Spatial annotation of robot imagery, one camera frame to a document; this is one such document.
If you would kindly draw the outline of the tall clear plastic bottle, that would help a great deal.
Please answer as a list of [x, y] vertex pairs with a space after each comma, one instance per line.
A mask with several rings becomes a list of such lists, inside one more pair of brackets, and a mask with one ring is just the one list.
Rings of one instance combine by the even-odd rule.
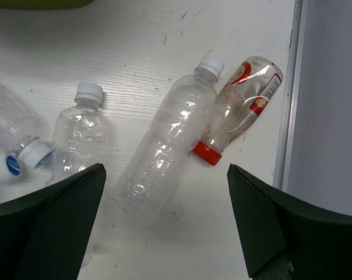
[[115, 199], [127, 214], [156, 215], [176, 189], [190, 151], [210, 123], [224, 68], [212, 54], [170, 88], [128, 166]]

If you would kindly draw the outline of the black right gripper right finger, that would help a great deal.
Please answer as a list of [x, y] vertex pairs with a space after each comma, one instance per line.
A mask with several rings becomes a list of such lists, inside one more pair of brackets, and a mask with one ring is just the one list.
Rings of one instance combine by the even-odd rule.
[[237, 165], [227, 173], [251, 279], [352, 279], [352, 216], [278, 190]]

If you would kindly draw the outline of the clear bottle blue-white cap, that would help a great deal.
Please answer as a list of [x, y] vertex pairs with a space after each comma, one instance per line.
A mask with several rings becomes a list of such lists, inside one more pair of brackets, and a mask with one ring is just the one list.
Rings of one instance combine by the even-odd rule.
[[0, 147], [32, 169], [42, 166], [53, 153], [35, 133], [27, 110], [1, 86]]

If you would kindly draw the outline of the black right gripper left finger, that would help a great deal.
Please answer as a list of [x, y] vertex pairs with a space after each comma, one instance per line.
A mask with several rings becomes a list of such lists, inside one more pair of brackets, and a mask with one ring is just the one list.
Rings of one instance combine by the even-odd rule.
[[77, 279], [105, 181], [97, 163], [0, 204], [0, 279]]

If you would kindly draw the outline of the clear bottle blue logo cap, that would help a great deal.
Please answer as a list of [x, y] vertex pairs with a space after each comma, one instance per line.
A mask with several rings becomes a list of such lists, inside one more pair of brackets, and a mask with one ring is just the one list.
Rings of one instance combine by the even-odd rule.
[[0, 153], [0, 186], [17, 180], [21, 172], [20, 164], [13, 155]]

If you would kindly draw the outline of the red-capped clear plastic bottle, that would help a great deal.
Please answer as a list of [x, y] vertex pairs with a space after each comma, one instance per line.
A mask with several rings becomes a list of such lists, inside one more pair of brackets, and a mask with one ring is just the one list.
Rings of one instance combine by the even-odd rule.
[[270, 60], [245, 59], [218, 95], [211, 124], [193, 153], [212, 166], [259, 118], [280, 87], [283, 73]]

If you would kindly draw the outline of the small clear white-capped bottle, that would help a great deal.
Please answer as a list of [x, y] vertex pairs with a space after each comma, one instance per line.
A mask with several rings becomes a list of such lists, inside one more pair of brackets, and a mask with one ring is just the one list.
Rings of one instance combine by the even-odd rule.
[[110, 125], [99, 109], [103, 89], [92, 82], [80, 82], [75, 106], [60, 112], [52, 141], [51, 178], [48, 187], [95, 163], [104, 163], [111, 140]]

